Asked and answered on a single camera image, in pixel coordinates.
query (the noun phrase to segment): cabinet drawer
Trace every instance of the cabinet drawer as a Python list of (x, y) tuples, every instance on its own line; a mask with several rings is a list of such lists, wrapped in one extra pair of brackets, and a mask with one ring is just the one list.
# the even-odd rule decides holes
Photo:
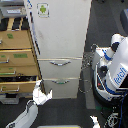
[(0, 67), (0, 77), (15, 77), (15, 76), (36, 76), (38, 70), (36, 65), (21, 66), (21, 67)]
[(43, 78), (79, 77), (82, 59), (38, 61)]
[(32, 93), (36, 80), (27, 82), (0, 82), (0, 93)]
[(0, 67), (1, 66), (22, 66), (34, 65), (32, 51), (27, 50), (1, 50), (0, 51)]
[(44, 79), (46, 94), (52, 89), (53, 99), (77, 98), (79, 79)]
[(28, 32), (23, 31), (1, 31), (0, 49), (23, 49), (31, 48)]

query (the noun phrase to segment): robot label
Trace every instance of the robot label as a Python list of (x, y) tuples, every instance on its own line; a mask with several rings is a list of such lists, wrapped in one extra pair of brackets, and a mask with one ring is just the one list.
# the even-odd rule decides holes
[(122, 83), (123, 79), (125, 78), (126, 72), (126, 69), (120, 68), (119, 73), (116, 75), (117, 77), (114, 78), (116, 84), (120, 85)]

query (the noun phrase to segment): white sticker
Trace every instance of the white sticker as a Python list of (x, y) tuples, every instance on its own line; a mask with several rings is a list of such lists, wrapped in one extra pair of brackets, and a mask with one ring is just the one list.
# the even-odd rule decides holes
[(39, 17), (49, 17), (49, 6), (45, 3), (37, 4)]
[(20, 9), (7, 10), (9, 14), (20, 14)]

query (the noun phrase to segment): black base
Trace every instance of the black base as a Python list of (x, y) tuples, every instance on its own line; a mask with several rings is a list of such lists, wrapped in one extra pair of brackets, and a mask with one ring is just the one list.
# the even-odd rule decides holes
[(95, 87), (95, 80), (94, 80), (94, 73), (92, 75), (92, 89), (93, 89), (93, 94), (94, 94), (94, 97), (96, 98), (96, 100), (103, 106), (105, 107), (113, 107), (113, 106), (118, 106), (119, 105), (119, 100), (115, 100), (115, 99), (112, 99), (111, 101), (107, 101), (106, 99), (104, 99), (96, 90), (96, 87)]

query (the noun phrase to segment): wooden cabinet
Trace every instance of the wooden cabinet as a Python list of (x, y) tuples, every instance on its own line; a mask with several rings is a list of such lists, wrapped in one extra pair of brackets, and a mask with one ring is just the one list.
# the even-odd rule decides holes
[(8, 22), (9, 29), (0, 31), (0, 94), (32, 96), (35, 83), (41, 75), (30, 32), (20, 29), (12, 31), (10, 24), (13, 23)]

